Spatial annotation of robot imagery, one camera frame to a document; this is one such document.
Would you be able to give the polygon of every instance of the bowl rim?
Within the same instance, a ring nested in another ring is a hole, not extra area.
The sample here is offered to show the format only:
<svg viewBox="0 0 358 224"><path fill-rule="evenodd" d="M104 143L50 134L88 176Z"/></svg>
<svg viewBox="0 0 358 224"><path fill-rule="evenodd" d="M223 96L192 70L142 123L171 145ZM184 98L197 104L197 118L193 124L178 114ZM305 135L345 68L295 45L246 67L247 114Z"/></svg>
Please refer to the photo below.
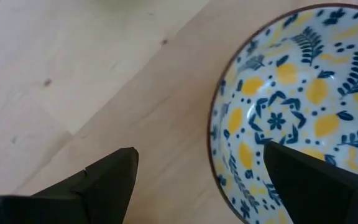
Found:
<svg viewBox="0 0 358 224"><path fill-rule="evenodd" d="M356 4L348 4L348 3L322 3L322 4L312 4L309 6L305 6L305 7L301 7L298 9L294 9L291 11L288 11L284 14L282 14L281 16L277 16L274 19L272 19L271 21L265 23L263 26L261 26L259 29L257 29L251 36L249 36L244 42L243 44L240 45L240 47L234 52L234 54L231 56L230 60L228 61L228 63L226 64L226 66L224 67L224 70L222 72L222 74L220 75L218 82L216 84L214 93L213 93L213 97L212 100L210 102L210 106L209 106L209 111L208 111L208 124L207 124L207 153L208 153L208 160L209 160L209 166L211 168L211 172L213 175L213 179L215 181L216 186L218 187L219 193L221 194L222 198L224 199L225 203L227 204L227 206L230 208L230 210L236 215L236 217L238 219L240 219L244 224L249 224L249 222L242 217L242 215L234 208L234 206L231 204L230 200L228 199L227 195L224 193L221 185L219 184L219 180L216 176L216 170L215 170L215 166L214 166L214 162L213 162L213 158L212 158L212 152L211 152L211 138L210 138L210 130L211 130L211 120L212 120L212 111L213 111L213 106L214 106L214 102L216 99L216 95L218 94L218 90L219 90L219 84L221 82L221 80L224 78L225 74L227 73L227 71L229 70L229 67L232 65L233 61L236 59L237 55L241 52L241 50L257 35L259 35L265 28L271 26L272 24L278 22L281 19L286 18L287 16L290 16L294 13L298 13L298 12L303 12L306 10L310 10L310 9L318 9L318 8L324 8L324 7L346 7L346 8L351 8L351 9L358 9L358 5Z"/></svg>

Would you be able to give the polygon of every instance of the wood grain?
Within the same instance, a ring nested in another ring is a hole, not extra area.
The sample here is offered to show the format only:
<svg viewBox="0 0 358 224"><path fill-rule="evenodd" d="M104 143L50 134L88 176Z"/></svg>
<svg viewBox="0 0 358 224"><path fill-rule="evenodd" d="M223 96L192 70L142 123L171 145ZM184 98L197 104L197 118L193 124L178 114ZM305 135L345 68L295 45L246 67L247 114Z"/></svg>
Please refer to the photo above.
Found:
<svg viewBox="0 0 358 224"><path fill-rule="evenodd" d="M260 26L291 9L322 2L327 1L212 0L139 73L123 78L125 84L107 104L30 179L11 180L18 185L13 192L32 194L120 147L134 146L139 170L125 223L240 223L219 195L206 153L216 82L231 55Z"/></svg>

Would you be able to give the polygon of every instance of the black plastic piece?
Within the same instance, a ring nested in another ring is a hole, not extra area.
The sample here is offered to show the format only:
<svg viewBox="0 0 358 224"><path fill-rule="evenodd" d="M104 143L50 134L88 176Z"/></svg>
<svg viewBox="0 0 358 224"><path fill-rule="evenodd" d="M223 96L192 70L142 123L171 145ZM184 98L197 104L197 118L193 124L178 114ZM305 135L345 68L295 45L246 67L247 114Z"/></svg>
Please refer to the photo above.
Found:
<svg viewBox="0 0 358 224"><path fill-rule="evenodd" d="M0 196L0 223L122 223L137 164L133 147L119 149L33 196Z"/></svg>
<svg viewBox="0 0 358 224"><path fill-rule="evenodd" d="M275 142L264 162L295 224L358 223L358 175Z"/></svg>

